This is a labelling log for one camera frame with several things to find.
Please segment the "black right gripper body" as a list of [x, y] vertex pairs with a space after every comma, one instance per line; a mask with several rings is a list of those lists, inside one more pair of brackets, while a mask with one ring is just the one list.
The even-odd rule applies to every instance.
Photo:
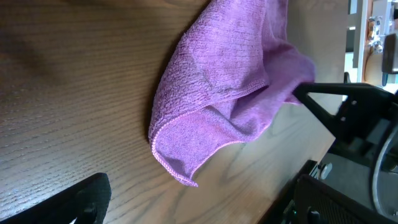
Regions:
[[329, 153], [354, 162], [371, 162], [387, 127], [397, 117], [397, 94], [381, 89], [350, 94], [333, 115], [336, 140]]

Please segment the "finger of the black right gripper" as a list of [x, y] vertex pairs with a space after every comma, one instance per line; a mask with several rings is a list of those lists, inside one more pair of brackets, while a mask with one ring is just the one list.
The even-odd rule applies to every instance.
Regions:
[[303, 83], [295, 89], [294, 96], [327, 130], [333, 131], [333, 115], [337, 114], [348, 95], [366, 93], [377, 88], [365, 83]]

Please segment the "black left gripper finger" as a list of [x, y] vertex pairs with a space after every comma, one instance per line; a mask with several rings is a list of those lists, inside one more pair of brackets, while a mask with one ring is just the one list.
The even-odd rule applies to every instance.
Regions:
[[2, 223], [102, 224], [110, 199], [108, 176], [99, 172]]

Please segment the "purple microfibre cloth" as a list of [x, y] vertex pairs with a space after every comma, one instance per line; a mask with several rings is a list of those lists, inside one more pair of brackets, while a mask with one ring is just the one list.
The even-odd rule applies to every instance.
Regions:
[[182, 35], [157, 88], [154, 157], [181, 184], [218, 149], [255, 140], [315, 78], [287, 41], [286, 0], [212, 1]]

